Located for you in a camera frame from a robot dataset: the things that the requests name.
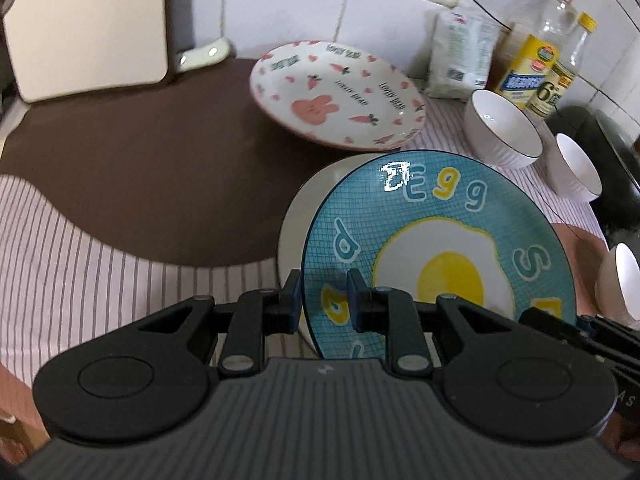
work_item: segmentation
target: white cutting board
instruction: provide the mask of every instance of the white cutting board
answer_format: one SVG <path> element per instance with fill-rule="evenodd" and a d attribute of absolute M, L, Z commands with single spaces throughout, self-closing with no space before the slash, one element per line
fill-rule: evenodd
<path fill-rule="evenodd" d="M 160 82 L 165 16 L 165 0 L 15 0 L 4 28 L 22 98 Z"/>

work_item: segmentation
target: egg white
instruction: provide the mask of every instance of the egg white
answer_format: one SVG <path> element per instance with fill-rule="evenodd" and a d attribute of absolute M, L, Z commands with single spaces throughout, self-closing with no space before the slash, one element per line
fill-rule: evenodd
<path fill-rule="evenodd" d="M 373 285 L 400 288 L 415 299 L 423 267 L 447 251 L 463 255 L 476 268 L 484 287 L 484 307 L 514 319 L 513 291 L 494 240 L 480 229 L 449 218 L 418 220 L 389 238 L 376 256 Z"/>

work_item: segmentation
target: bottle label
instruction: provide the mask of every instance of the bottle label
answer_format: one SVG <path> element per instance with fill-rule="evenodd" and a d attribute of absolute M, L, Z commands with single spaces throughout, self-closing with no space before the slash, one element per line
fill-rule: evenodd
<path fill-rule="evenodd" d="M 557 56 L 558 50 L 553 45 L 530 34 L 495 92 L 522 110 L 545 80 Z"/>
<path fill-rule="evenodd" d="M 536 90 L 527 104 L 527 108 L 537 113 L 540 117 L 548 116 L 556 107 L 556 103 L 574 81 L 574 75 L 565 70 L 558 63 L 554 63 L 550 72 L 546 75 L 540 88 Z"/>

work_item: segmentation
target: white packet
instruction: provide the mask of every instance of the white packet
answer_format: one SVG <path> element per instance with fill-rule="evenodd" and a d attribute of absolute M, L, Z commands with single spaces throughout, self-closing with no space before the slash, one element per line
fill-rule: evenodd
<path fill-rule="evenodd" d="M 465 9 L 442 10 L 431 47 L 428 97 L 466 100 L 484 88 L 500 28 Z"/>

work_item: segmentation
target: blue plate rim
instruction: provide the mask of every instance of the blue plate rim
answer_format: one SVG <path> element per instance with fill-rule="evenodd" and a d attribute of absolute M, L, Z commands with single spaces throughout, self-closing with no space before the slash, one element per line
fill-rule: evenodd
<path fill-rule="evenodd" d="M 322 208 L 324 207 L 324 204 L 326 203 L 326 201 L 329 199 L 329 197 L 334 193 L 334 191 L 337 189 L 338 186 L 340 186 L 340 184 L 342 184 L 347 178 L 349 178 L 351 176 L 352 173 L 355 173 L 356 171 L 358 171 L 360 168 L 362 168 L 363 166 L 366 166 L 367 164 L 370 164 L 372 162 L 374 162 L 375 160 L 379 160 L 380 158 L 383 158 L 384 156 L 389 156 L 389 155 L 398 155 L 399 153 L 411 153 L 411 152 L 418 152 L 418 153 L 424 153 L 424 152 L 439 152 L 439 153 L 447 153 L 447 155 L 453 155 L 453 156 L 460 156 L 462 158 L 467 158 L 468 160 L 471 160 L 473 162 L 476 162 L 478 164 L 482 164 L 484 167 L 486 167 L 488 170 L 493 171 L 494 173 L 497 173 L 498 175 L 500 175 L 503 179 L 505 179 L 507 182 L 509 182 L 513 187 L 515 187 L 520 193 L 522 193 L 527 200 L 529 200 L 529 202 L 531 202 L 533 204 L 533 206 L 540 211 L 540 214 L 542 215 L 542 218 L 545 220 L 545 222 L 549 225 L 549 227 L 551 228 L 551 231 L 553 232 L 554 236 L 556 237 L 556 240 L 558 240 L 558 243 L 560 244 L 560 247 L 562 247 L 562 254 L 564 254 L 564 260 L 566 262 L 567 267 L 569 268 L 569 273 L 571 274 L 572 280 L 571 280 L 571 286 L 572 289 L 574 291 L 574 310 L 577 311 L 577 297 L 575 294 L 575 277 L 574 277 L 574 270 L 571 268 L 571 264 L 569 263 L 569 258 L 566 256 L 566 251 L 564 250 L 564 245 L 562 245 L 562 241 L 560 240 L 560 237 L 558 236 L 558 233 L 556 233 L 556 230 L 553 228 L 553 226 L 551 225 L 551 222 L 546 218 L 545 214 L 543 213 L 542 209 L 540 209 L 538 207 L 538 205 L 533 202 L 533 200 L 529 197 L 529 195 L 527 193 L 524 192 L 524 190 L 522 190 L 520 188 L 520 186 L 518 186 L 517 184 L 515 184 L 514 182 L 511 181 L 511 179 L 507 178 L 506 176 L 504 176 L 503 174 L 501 174 L 499 171 L 494 170 L 494 168 L 492 168 L 491 166 L 486 165 L 484 162 L 481 162 L 480 160 L 477 160 L 476 158 L 472 158 L 470 156 L 466 156 L 466 155 L 460 155 L 459 153 L 453 153 L 453 152 L 447 152 L 446 150 L 402 150 L 400 152 L 391 152 L 391 153 L 382 153 L 380 156 L 371 159 L 368 162 L 365 162 L 363 165 L 358 166 L 357 168 L 355 168 L 354 170 L 351 170 L 348 174 L 346 174 L 341 180 L 340 182 L 338 182 L 333 188 L 332 190 L 327 194 L 327 196 L 324 197 L 324 199 L 322 199 L 322 202 L 320 203 L 318 209 L 316 210 L 315 214 L 314 214 L 314 218 L 311 221 L 311 224 L 309 225 L 309 231 L 306 232 L 306 238 L 305 238 L 305 247 L 302 251 L 302 262 L 300 265 L 300 291 L 302 293 L 302 308 L 304 310 L 305 313 L 305 319 L 306 319 L 306 324 L 307 324 L 307 328 L 309 330 L 309 335 L 311 336 L 311 341 L 313 342 L 314 346 L 316 347 L 316 352 L 318 352 L 318 356 L 321 359 L 326 359 L 324 357 L 324 355 L 322 354 L 322 349 L 320 348 L 320 346 L 318 345 L 318 340 L 316 339 L 316 334 L 314 333 L 312 327 L 311 327 L 311 318 L 309 317 L 309 312 L 308 312 L 308 308 L 306 307 L 306 293 L 305 293 L 305 261 L 306 261 L 306 248 L 308 247 L 309 244 L 309 236 L 311 234 L 311 231 L 313 229 L 313 226 L 316 224 L 316 220 L 318 220 L 318 214 L 320 213 L 320 211 L 322 211 Z"/>

